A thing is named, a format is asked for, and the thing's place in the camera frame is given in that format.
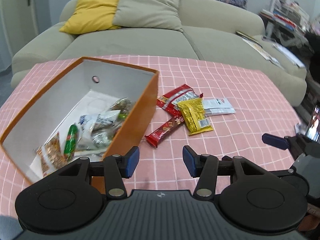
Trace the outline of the beige cushion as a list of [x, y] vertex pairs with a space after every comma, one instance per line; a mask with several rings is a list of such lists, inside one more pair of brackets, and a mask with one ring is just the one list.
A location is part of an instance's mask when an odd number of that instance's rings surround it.
[[130, 28], [182, 31], [180, 0], [119, 0], [113, 24]]

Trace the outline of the blue white snack packet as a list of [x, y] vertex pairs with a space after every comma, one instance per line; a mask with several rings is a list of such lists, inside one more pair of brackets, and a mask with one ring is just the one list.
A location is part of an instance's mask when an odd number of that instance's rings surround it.
[[99, 114], [86, 114], [79, 119], [79, 139], [76, 151], [97, 151], [110, 146], [116, 130], [123, 119], [121, 110], [106, 111]]

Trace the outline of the beige sofa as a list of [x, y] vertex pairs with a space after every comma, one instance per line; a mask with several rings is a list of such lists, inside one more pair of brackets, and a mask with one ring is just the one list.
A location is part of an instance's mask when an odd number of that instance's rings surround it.
[[183, 30], [122, 28], [74, 36], [60, 28], [75, 11], [69, 1], [60, 20], [20, 49], [12, 59], [11, 86], [16, 87], [35, 64], [82, 56], [150, 55], [181, 57], [259, 70], [296, 107], [306, 93], [306, 69], [283, 63], [285, 70], [265, 60], [235, 34], [264, 35], [263, 20], [250, 11], [216, 0], [181, 0]]

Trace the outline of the clear nut snack bag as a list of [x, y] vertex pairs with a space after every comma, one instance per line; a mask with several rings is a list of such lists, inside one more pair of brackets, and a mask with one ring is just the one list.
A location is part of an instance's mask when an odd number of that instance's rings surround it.
[[118, 118], [125, 119], [131, 112], [135, 105], [135, 102], [132, 102], [128, 98], [122, 98], [116, 101], [108, 110], [109, 111], [120, 111]]

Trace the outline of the orange storage box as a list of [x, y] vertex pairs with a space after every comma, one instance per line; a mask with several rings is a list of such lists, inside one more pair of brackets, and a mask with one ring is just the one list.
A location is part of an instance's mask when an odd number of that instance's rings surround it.
[[133, 109], [106, 154], [137, 146], [156, 109], [158, 77], [151, 68], [92, 57], [35, 65], [1, 109], [1, 154], [9, 164], [1, 172], [25, 185], [39, 181], [36, 149], [56, 134], [64, 144], [83, 115], [104, 113], [122, 98]]

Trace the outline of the pink checkered tablecloth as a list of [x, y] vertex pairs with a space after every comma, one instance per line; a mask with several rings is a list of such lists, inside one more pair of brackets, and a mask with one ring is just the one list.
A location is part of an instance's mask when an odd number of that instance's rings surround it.
[[[211, 153], [218, 158], [242, 155], [270, 171], [289, 168], [293, 163], [288, 151], [266, 146], [261, 140], [264, 133], [295, 135], [299, 122], [293, 108], [262, 72], [176, 57], [110, 55], [103, 58], [159, 70], [159, 96], [186, 83], [194, 92], [201, 91], [205, 101], [212, 101], [210, 106], [205, 106], [210, 113], [219, 113], [209, 117], [213, 131], [189, 137], [188, 130], [180, 126], [157, 148], [143, 140], [140, 163], [133, 178], [125, 182], [128, 193], [132, 189], [192, 190], [196, 180], [183, 167], [179, 151], [185, 144], [198, 153]], [[26, 103], [75, 60], [35, 65], [1, 107], [1, 136]], [[9, 210], [27, 186], [27, 179], [1, 149], [1, 214], [13, 216], [14, 212]]]

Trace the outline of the yellow cushion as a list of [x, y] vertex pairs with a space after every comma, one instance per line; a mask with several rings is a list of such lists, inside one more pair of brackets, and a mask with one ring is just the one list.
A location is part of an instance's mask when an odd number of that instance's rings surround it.
[[113, 24], [119, 0], [78, 0], [75, 12], [60, 28], [63, 33], [81, 35], [119, 29]]

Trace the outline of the yellow snack packet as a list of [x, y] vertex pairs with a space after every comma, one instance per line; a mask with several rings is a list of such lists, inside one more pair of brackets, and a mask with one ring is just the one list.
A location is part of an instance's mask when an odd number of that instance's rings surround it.
[[194, 98], [177, 103], [183, 116], [189, 135], [213, 131], [210, 120], [206, 117], [201, 98]]

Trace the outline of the orange white snack packet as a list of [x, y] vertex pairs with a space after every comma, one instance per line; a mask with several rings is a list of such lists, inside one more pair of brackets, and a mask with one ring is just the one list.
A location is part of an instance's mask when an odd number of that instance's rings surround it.
[[59, 132], [44, 145], [36, 149], [41, 161], [41, 170], [44, 177], [67, 165], [67, 160], [61, 153]]

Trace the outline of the red silver snack packet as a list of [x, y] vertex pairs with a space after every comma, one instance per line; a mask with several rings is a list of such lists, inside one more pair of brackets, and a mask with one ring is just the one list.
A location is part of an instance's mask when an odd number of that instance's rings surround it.
[[181, 112], [177, 106], [179, 102], [202, 97], [202, 93], [196, 94], [193, 88], [191, 88], [187, 84], [183, 84], [180, 87], [177, 87], [160, 96], [157, 99], [157, 106], [165, 110], [172, 117], [181, 116]]

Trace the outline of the red chocolate wafer bar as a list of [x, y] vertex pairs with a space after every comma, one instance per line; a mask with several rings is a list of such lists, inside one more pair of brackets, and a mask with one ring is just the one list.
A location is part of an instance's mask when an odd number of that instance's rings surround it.
[[172, 117], [155, 131], [149, 135], [146, 135], [145, 139], [152, 147], [157, 148], [165, 138], [171, 135], [172, 132], [174, 132], [183, 124], [184, 119], [182, 116]]

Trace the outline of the papers on sofa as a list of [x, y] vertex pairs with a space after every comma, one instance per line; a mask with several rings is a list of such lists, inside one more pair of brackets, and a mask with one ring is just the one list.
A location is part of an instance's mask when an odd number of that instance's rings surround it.
[[275, 39], [264, 35], [250, 36], [241, 31], [236, 31], [235, 34], [240, 36], [246, 44], [257, 51], [265, 60], [270, 61], [283, 70], [285, 70], [283, 66], [285, 62], [300, 69], [306, 69], [305, 64], [295, 54], [281, 44], [278, 44]]

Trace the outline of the cluttered desk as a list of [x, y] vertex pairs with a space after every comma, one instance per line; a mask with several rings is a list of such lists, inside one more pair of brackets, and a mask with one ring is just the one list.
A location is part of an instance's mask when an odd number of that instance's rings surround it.
[[295, 1], [271, 0], [268, 9], [259, 12], [265, 24], [265, 34], [275, 38], [284, 47], [302, 47], [309, 42], [309, 15]]

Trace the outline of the smartphone on stand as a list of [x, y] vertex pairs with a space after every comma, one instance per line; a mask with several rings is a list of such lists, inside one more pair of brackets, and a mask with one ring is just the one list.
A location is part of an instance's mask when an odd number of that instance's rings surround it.
[[302, 134], [315, 142], [319, 142], [319, 126], [319, 106], [315, 106], [308, 126], [296, 124], [295, 133]]

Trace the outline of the green sausage snack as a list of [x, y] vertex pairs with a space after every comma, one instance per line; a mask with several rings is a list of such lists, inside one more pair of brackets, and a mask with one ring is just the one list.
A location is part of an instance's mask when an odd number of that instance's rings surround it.
[[72, 124], [68, 130], [63, 154], [67, 161], [71, 161], [74, 157], [76, 143], [78, 142], [78, 127]]

